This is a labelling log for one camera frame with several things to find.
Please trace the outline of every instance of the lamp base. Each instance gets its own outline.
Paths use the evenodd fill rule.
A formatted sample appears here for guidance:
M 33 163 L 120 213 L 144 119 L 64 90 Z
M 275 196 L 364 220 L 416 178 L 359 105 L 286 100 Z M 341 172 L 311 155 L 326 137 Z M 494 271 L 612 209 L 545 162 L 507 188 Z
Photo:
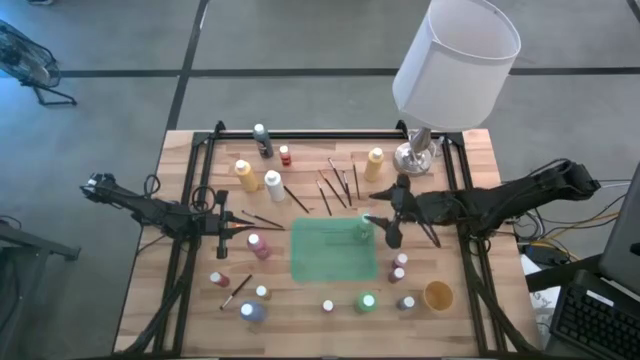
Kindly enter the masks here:
M 411 144 L 406 142 L 396 149 L 396 153 L 393 156 L 393 165 L 402 174 L 420 176 L 429 171 L 431 160 L 432 156 L 429 149 L 416 153 L 411 150 Z

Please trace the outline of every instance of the yellow cup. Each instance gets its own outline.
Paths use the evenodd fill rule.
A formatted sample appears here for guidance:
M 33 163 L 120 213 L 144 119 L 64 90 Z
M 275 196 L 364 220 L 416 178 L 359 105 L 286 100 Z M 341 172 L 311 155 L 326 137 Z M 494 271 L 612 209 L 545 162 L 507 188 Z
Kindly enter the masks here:
M 431 310 L 447 310 L 453 304 L 453 291 L 442 281 L 430 282 L 422 291 L 422 302 Z

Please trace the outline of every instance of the black keyboard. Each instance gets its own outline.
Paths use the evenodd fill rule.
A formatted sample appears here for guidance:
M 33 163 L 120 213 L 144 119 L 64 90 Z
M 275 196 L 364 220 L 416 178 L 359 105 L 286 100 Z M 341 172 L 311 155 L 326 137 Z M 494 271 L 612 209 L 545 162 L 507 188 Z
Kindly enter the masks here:
M 593 275 L 583 274 L 582 281 L 562 289 L 551 333 L 597 358 L 640 360 L 640 317 L 625 309 L 633 300 L 598 278 L 585 277 Z

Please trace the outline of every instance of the yellow paint bottle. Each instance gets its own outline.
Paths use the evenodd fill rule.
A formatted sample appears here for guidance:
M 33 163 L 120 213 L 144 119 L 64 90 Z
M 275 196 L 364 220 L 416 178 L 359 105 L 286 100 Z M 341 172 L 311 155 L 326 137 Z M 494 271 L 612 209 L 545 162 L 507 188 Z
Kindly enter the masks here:
M 248 162 L 244 160 L 236 161 L 236 175 L 238 175 L 244 191 L 252 192 L 258 190 L 258 180 Z
M 376 181 L 383 160 L 384 154 L 382 153 L 382 149 L 374 148 L 369 151 L 369 160 L 367 161 L 367 167 L 364 169 L 364 178 L 367 181 Z

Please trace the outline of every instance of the wooden tabletop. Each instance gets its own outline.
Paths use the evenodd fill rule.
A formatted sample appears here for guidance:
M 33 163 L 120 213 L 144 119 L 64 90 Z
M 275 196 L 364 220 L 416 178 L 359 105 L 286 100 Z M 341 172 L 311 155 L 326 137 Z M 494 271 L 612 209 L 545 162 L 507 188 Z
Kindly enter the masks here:
M 162 181 L 159 198 L 180 199 L 192 134 L 192 131 L 167 133 L 157 172 Z M 474 185 L 485 188 L 499 185 L 500 175 L 488 131 L 468 131 L 464 133 L 464 138 Z M 334 218 L 356 217 L 365 212 L 378 216 L 392 215 L 388 202 L 371 200 L 368 195 L 387 189 L 395 181 L 397 172 L 391 159 L 400 141 L 291 140 L 274 141 L 274 148 L 277 149 L 282 144 L 289 146 L 293 159 L 290 167 L 283 167 L 277 155 L 272 159 L 261 159 L 254 141 L 216 141 L 210 184 L 216 190 L 229 190 L 228 210 L 249 219 L 240 212 L 244 209 L 280 223 L 287 229 L 299 217 L 327 217 L 315 180 L 321 180 L 317 170 L 322 170 L 341 193 L 327 162 L 327 158 L 331 157 L 338 169 L 349 170 L 347 174 L 352 184 L 353 199 L 353 206 L 344 209 L 325 187 Z M 375 146 L 383 149 L 385 162 L 378 180 L 370 183 L 364 180 L 362 173 L 367 154 Z M 351 155 L 356 160 L 361 200 L 355 195 L 353 173 L 350 171 Z M 196 183 L 200 179 L 203 158 L 204 154 L 199 154 L 194 178 Z M 457 155 L 454 154 L 453 158 L 458 169 L 459 186 L 463 187 Z M 242 190 L 233 169 L 238 159 L 248 161 L 254 168 L 262 183 L 259 191 L 246 193 Z M 311 214 L 304 213 L 288 196 L 281 203 L 270 200 L 262 179 L 266 171 L 271 169 L 282 174 L 284 183 L 309 208 Z M 427 175 L 412 178 L 414 194 L 433 190 L 448 190 L 443 157 L 435 159 Z M 390 284 L 387 275 L 391 270 L 392 259 L 400 251 L 392 250 L 385 244 L 384 234 L 379 229 L 375 235 L 378 277 L 375 281 L 362 283 L 294 282 L 290 272 L 290 231 L 258 232 L 272 248 L 272 255 L 266 261 L 257 260 L 247 249 L 249 232 L 240 233 L 228 241 L 229 255 L 224 260 L 216 259 L 217 238 L 203 238 L 197 255 L 183 356 L 477 355 L 455 227 L 436 227 L 442 242 L 441 249 L 435 248 L 417 225 L 406 224 L 401 229 L 404 233 L 401 251 L 408 255 L 409 262 L 406 266 L 406 278 L 396 284 Z M 140 246 L 158 236 L 156 229 L 145 230 Z M 170 245 L 170 239 L 163 239 L 138 256 L 115 350 L 122 350 L 131 344 L 158 309 Z M 538 345 L 533 309 L 513 238 L 506 235 L 493 238 L 489 258 L 500 306 L 516 328 L 532 344 Z M 214 271 L 229 276 L 231 285 L 220 288 L 212 284 L 209 275 Z M 220 311 L 218 307 L 248 274 L 253 274 L 253 279 L 225 311 Z M 410 311 L 396 309 L 398 299 L 407 295 L 419 299 L 421 290 L 434 280 L 446 282 L 452 287 L 454 303 L 449 310 L 435 313 L 420 303 Z M 268 314 L 266 321 L 255 325 L 240 318 L 239 308 L 245 300 L 258 300 L 255 295 L 258 285 L 272 289 L 273 296 L 271 300 L 264 302 Z M 354 301 L 362 291 L 372 291 L 377 295 L 379 307 L 375 312 L 360 315 L 354 311 Z M 322 301 L 326 299 L 331 299 L 336 304 L 336 309 L 331 314 L 325 314 L 321 310 Z M 174 316 L 170 318 L 168 339 L 173 337 L 175 312 L 176 309 L 173 311 Z M 484 319 L 489 344 L 493 344 L 486 311 Z

